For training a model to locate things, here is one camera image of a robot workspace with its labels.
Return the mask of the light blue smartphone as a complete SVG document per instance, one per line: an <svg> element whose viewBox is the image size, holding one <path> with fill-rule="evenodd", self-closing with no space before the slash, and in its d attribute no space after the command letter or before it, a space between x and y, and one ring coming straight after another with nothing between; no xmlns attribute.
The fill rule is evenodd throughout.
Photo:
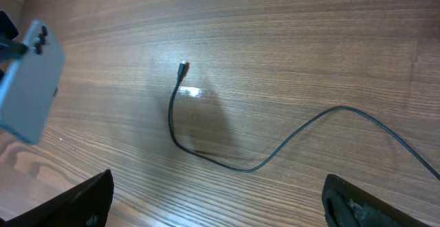
<svg viewBox="0 0 440 227"><path fill-rule="evenodd" d="M48 25L32 22L23 38L27 51L13 59L1 80L1 128L37 144L43 134L65 65L65 53Z"/></svg>

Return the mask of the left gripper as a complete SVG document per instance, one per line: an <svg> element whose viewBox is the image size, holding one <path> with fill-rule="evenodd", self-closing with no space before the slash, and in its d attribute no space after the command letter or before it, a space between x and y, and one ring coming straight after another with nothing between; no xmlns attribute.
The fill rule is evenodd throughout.
<svg viewBox="0 0 440 227"><path fill-rule="evenodd" d="M13 59L21 59L28 51L28 47L14 39L18 37L19 31L9 16L1 11L1 63Z"/></svg>

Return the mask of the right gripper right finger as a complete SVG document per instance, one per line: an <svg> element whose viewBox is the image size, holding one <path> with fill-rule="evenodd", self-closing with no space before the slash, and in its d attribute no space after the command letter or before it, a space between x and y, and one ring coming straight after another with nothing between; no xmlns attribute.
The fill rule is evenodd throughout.
<svg viewBox="0 0 440 227"><path fill-rule="evenodd" d="M326 176L322 204L329 227L429 227L334 174Z"/></svg>

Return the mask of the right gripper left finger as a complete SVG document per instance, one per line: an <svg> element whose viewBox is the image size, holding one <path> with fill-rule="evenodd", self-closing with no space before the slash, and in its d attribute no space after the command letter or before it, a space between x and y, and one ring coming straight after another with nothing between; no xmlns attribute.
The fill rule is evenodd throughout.
<svg viewBox="0 0 440 227"><path fill-rule="evenodd" d="M8 221L1 227L105 227L113 201L109 169Z"/></svg>

